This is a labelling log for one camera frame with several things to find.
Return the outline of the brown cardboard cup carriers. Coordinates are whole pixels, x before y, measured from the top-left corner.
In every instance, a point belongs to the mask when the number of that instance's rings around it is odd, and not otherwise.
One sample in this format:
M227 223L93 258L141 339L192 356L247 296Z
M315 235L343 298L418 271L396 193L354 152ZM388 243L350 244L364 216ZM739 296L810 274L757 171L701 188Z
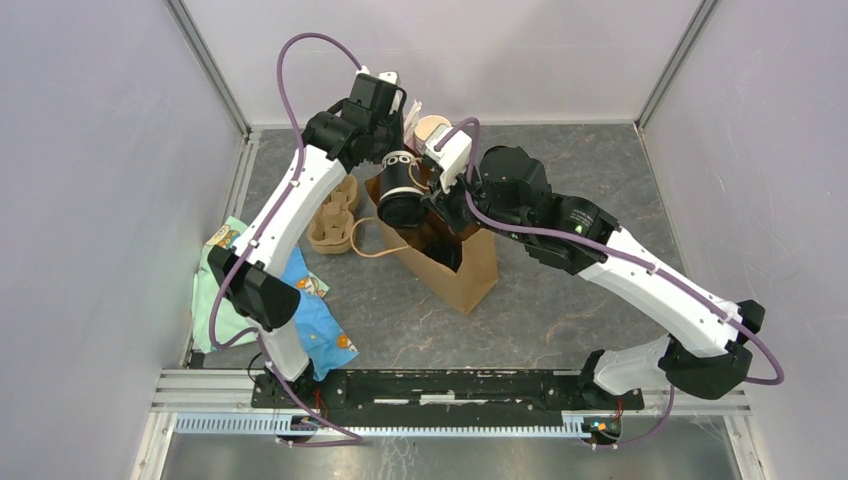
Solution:
M352 248L353 224L360 200L358 179L345 176L323 200L307 228L307 240L315 252L339 255Z

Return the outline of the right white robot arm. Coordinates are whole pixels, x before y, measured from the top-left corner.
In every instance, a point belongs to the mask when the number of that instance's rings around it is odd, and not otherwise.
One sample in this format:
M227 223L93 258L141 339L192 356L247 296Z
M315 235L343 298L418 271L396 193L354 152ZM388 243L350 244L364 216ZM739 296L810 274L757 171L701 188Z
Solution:
M577 382L580 400L602 408L617 395L673 386L716 400L750 381L764 308L699 287L652 255L591 201L555 193L543 165L519 147L430 147L426 162L436 212L454 231L477 225L521 244L539 263L605 288L660 325L654 341L598 350Z

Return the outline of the brown paper takeout bag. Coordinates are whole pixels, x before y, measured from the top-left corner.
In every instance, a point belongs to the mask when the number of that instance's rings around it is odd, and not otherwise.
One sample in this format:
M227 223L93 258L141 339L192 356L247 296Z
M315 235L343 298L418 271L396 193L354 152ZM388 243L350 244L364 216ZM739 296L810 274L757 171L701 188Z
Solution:
M353 251L369 259L396 256L433 293L463 315L470 314L499 279L494 235L468 228L461 235L430 210L425 201L430 175L419 158L407 151L387 154L380 172L365 181L376 214L353 223ZM357 229L368 221L380 229L384 249L361 250Z

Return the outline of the black paper coffee cup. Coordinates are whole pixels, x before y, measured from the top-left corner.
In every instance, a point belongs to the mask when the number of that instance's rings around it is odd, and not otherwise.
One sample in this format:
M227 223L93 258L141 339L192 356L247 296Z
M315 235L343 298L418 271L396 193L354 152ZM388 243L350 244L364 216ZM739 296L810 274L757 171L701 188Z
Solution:
M462 263L462 248L451 242L437 241L428 244L422 253L431 260L457 272Z

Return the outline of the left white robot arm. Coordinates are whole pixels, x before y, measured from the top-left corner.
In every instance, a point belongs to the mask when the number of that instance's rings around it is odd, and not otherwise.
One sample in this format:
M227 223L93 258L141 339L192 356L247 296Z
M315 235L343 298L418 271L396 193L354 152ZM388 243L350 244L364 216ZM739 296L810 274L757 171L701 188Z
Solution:
M249 228L230 247L215 246L208 263L219 285L210 317L224 301L247 319L270 370L275 392L290 407L314 394L304 374L310 359L293 320L300 291L283 282L289 258L324 200L363 162L379 162L403 138L407 99L394 71L360 70L350 94L310 118L283 179Z

